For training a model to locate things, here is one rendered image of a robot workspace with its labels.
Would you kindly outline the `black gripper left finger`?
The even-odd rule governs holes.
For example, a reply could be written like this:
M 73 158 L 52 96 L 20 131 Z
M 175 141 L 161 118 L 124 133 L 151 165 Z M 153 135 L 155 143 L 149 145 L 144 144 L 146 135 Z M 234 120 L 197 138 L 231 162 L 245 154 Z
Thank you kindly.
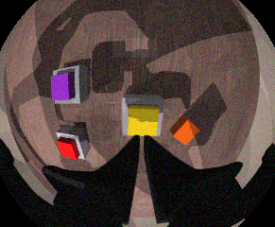
M 55 190 L 82 201 L 114 208 L 122 224 L 129 224 L 138 162 L 140 135 L 134 135 L 110 162 L 95 171 L 43 166 L 43 175 Z

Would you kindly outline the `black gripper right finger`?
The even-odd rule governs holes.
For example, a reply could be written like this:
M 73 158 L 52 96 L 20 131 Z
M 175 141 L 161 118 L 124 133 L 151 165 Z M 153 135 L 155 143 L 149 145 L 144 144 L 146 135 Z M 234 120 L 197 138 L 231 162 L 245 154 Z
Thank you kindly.
M 242 162 L 195 169 L 145 135 L 145 167 L 157 224 L 167 223 L 195 194 L 206 192 L 236 177 Z

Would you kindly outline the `orange block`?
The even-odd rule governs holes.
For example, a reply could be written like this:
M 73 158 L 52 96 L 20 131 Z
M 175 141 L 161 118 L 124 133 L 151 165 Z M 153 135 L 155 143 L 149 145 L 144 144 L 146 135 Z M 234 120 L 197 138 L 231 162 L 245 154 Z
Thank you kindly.
M 176 140 L 180 140 L 180 143 L 185 145 L 189 144 L 189 141 L 193 139 L 194 136 L 197 136 L 199 131 L 197 126 L 194 125 L 194 122 L 191 124 L 189 118 L 186 118 L 185 114 L 182 115 L 180 120 L 176 122 L 170 130 L 172 136 L 175 136 Z

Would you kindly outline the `yellow button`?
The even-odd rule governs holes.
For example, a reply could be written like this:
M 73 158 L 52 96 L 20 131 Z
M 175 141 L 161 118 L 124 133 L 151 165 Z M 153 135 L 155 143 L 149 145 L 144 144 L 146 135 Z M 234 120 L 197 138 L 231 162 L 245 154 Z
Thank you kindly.
M 161 96 L 123 95 L 122 135 L 160 136 L 163 103 Z

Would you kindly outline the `purple button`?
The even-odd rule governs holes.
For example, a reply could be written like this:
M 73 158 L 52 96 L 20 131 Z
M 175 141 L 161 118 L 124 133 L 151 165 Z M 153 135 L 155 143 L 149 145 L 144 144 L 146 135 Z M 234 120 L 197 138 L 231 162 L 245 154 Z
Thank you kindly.
M 55 69 L 51 76 L 51 98 L 55 103 L 83 103 L 88 99 L 88 65 Z

